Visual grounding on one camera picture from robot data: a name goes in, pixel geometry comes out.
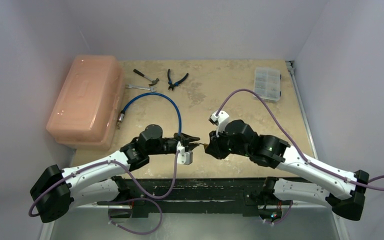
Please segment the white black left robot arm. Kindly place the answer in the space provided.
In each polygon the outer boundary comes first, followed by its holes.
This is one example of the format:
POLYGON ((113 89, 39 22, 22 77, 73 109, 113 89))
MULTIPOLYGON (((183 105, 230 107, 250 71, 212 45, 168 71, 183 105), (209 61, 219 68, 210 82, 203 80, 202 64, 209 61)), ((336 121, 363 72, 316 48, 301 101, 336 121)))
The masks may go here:
POLYGON ((175 133, 163 137, 163 129, 148 125, 137 137, 119 150, 98 160, 77 167, 47 167, 29 193, 33 204, 30 217, 50 223, 70 209, 92 202, 114 201, 118 205, 129 199, 127 188, 117 185, 113 177, 131 173, 150 162, 152 155, 175 155, 175 164, 189 165, 199 137, 175 133))

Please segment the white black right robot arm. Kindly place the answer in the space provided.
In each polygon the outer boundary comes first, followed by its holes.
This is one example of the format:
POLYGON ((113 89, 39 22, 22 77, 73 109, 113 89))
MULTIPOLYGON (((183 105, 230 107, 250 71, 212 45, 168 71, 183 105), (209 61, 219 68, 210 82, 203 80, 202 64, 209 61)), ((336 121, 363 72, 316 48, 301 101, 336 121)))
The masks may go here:
POLYGON ((242 120, 234 120, 223 131, 209 133, 206 154, 216 159, 229 155, 249 158, 260 166, 292 173, 303 178, 295 182, 283 178, 267 178, 260 196, 268 204, 279 201, 300 201, 330 208, 336 215, 359 221, 365 205, 369 174, 363 170, 343 170, 323 163, 297 147, 273 135, 259 135, 242 120))

